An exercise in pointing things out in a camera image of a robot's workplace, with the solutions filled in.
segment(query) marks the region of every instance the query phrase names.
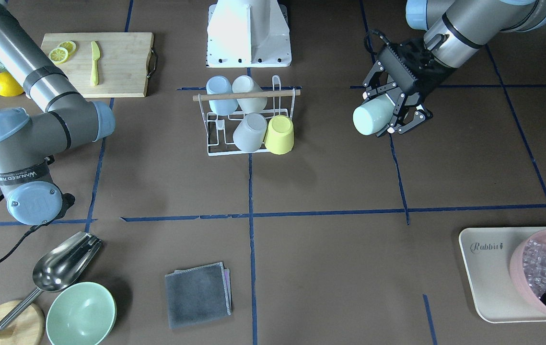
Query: yellow knife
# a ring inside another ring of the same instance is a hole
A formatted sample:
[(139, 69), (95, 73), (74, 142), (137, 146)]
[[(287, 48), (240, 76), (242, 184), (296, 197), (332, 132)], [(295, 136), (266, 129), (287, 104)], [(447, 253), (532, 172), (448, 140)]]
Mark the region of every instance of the yellow knife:
[(92, 76), (90, 78), (92, 86), (98, 85), (98, 59), (100, 59), (100, 48), (96, 41), (92, 41)]

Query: wooden coaster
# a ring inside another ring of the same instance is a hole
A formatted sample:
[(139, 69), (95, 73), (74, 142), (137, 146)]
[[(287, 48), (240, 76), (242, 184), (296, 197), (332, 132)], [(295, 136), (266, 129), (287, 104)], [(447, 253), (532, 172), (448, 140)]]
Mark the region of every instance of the wooden coaster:
[[(6, 302), (0, 305), (0, 320), (6, 316), (21, 300)], [(45, 317), (36, 304), (28, 308), (13, 321), (6, 330), (12, 330), (12, 336), (0, 339), (0, 345), (38, 345), (45, 331)]]

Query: bowl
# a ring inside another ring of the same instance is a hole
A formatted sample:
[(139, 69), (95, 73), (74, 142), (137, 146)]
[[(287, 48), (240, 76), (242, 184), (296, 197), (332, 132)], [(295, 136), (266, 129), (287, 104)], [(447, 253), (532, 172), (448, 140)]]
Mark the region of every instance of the bowl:
[(111, 332), (117, 310), (100, 284), (81, 282), (62, 291), (47, 313), (47, 337), (53, 345), (97, 345)]
[(524, 273), (523, 259), (525, 254), (525, 247), (530, 240), (534, 240), (543, 244), (546, 244), (546, 230), (538, 231), (532, 234), (531, 237), (523, 241), (511, 255), (511, 262), (509, 266), (509, 273), (511, 275), (511, 281), (513, 282), (516, 290), (520, 295), (534, 308), (540, 310), (543, 314), (546, 314), (546, 305), (541, 302), (538, 296), (531, 290), (529, 283), (527, 282), (526, 275)]

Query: yellow cup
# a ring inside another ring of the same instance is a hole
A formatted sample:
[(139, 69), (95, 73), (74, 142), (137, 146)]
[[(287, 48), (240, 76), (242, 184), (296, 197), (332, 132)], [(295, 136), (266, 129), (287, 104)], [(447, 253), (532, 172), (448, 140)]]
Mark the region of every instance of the yellow cup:
[(288, 116), (276, 115), (268, 122), (264, 146), (276, 155), (288, 153), (294, 147), (294, 124)]

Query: knife handle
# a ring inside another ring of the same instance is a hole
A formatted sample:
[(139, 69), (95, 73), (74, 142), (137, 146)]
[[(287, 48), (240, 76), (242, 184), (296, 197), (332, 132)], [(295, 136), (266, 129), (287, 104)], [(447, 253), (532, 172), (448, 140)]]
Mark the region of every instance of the knife handle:
[(98, 61), (92, 60), (92, 75), (90, 77), (90, 84), (92, 86), (98, 85)]

